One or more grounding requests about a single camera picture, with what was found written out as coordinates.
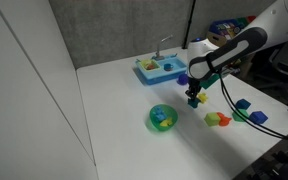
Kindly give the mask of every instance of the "green bowl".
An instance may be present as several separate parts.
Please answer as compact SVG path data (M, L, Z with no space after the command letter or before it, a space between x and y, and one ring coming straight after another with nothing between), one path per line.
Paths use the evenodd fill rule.
M154 108L160 106L163 110L163 112L166 114L167 118L166 121L164 120L164 122L160 122L158 120L158 118L154 115ZM167 131L169 130L171 127L174 126L174 124L177 122L178 119L178 115L177 112L175 111L174 108L172 108L171 106L165 105L165 104L159 104L154 106L151 111L150 111L150 119L152 124L154 125L154 127L156 127L156 129L158 129L159 131Z

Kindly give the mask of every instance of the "cable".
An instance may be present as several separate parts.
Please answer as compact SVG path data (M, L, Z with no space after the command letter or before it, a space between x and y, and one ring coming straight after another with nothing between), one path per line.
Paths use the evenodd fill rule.
M226 86L225 86L225 84L224 84L224 81L223 81L223 79L222 79L222 76L221 76L220 72L218 72L218 74L219 74L220 81L221 81L221 89L222 89L223 96L224 96L226 102L228 103L228 105L230 106L230 108L232 109L232 111L233 111L237 116L239 116L242 120L244 120L248 125L250 125L251 127L253 127L253 128L255 128L255 129L261 131L262 133L265 133L265 134L267 134L267 135L270 135L270 136L273 136L273 137L276 137L276 138L288 140L288 137L287 137L287 136L285 136L285 135L283 135L283 134L281 134L281 133L278 133L278 132L276 132L276 131L274 131L274 130L272 130L272 129L270 129L270 128L267 128L267 127L262 126L262 125L260 125L260 124L255 124L255 123L254 123L255 125L259 126L260 128L263 128L263 129L266 130L266 131L264 131L263 129L260 129L260 128L256 127L255 125L251 124L251 123L249 122L250 118L247 117L247 116L245 116L243 113L241 113L241 112L239 111L239 109L235 106L234 102L232 101L232 99L231 99L231 97L230 97L230 95L229 95L229 93L228 93L228 91L227 91L227 89L226 89Z

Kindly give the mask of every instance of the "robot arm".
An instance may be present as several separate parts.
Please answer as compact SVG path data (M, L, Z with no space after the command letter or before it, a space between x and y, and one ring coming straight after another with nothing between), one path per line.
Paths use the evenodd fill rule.
M194 100L200 91L199 82L207 80L225 65L252 52L287 41L288 0L277 0L220 48L211 46L208 40L193 40L188 47L190 86L186 94Z

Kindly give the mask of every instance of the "toy sink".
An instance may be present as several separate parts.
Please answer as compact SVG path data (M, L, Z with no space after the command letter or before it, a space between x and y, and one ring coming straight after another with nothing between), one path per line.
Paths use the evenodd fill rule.
M186 65L176 55L165 56L163 60L137 60L136 65L148 85L178 78L186 72Z

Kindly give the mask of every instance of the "gray wall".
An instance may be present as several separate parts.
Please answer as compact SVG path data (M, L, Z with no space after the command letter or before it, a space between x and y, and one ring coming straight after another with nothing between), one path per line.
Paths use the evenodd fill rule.
M50 0L75 68L181 46L193 0ZM214 20L258 15L275 0L197 0L188 40Z

